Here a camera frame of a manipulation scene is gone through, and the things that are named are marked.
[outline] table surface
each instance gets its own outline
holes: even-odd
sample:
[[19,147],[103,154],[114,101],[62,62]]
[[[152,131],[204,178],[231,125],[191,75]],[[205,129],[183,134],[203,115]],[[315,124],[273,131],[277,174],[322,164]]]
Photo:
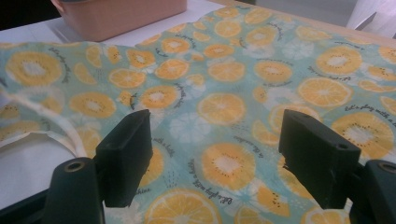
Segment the table surface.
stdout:
[[[182,22],[196,21],[209,11],[224,6],[244,5],[232,0],[188,0],[188,10],[174,17],[152,23],[129,33],[110,38],[103,43],[134,46]],[[299,18],[315,27],[395,47],[396,40],[320,21]],[[68,43],[83,41],[62,19],[42,21],[0,32],[0,42],[46,41]],[[0,105],[6,101],[0,97]],[[50,184],[52,170],[61,162],[73,158],[63,146],[45,135],[30,135],[19,142],[0,148],[0,209],[46,189]]]

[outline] fabric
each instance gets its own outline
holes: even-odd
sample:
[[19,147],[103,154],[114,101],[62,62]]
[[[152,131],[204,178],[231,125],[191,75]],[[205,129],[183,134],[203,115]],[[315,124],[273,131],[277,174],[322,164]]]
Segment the fabric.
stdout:
[[0,48],[1,91],[13,99],[0,111],[2,145],[42,132],[77,153],[74,131],[92,157],[125,115],[150,110],[150,167],[107,223],[348,222],[283,168],[285,108],[360,147],[361,163],[396,161],[396,49],[262,8],[225,7],[134,48]]

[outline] plastic tub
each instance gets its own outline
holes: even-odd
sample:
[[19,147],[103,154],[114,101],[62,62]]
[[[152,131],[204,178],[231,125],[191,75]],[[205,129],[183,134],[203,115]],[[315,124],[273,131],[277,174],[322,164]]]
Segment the plastic tub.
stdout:
[[51,0],[84,39],[101,41],[187,9],[187,0]]

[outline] clamp jaw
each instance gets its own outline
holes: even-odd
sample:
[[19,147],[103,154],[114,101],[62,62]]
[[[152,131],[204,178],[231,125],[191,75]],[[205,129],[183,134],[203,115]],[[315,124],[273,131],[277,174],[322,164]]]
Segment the clamp jaw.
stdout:
[[316,119],[285,110],[279,142],[286,168],[321,208],[352,202],[351,223],[396,223],[396,164],[367,161],[361,150]]

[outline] white floor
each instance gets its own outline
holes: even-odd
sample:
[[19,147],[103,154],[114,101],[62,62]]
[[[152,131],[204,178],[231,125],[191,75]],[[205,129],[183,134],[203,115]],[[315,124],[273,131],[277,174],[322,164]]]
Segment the white floor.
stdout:
[[363,32],[394,37],[396,34],[396,0],[382,0],[375,18],[362,30]]

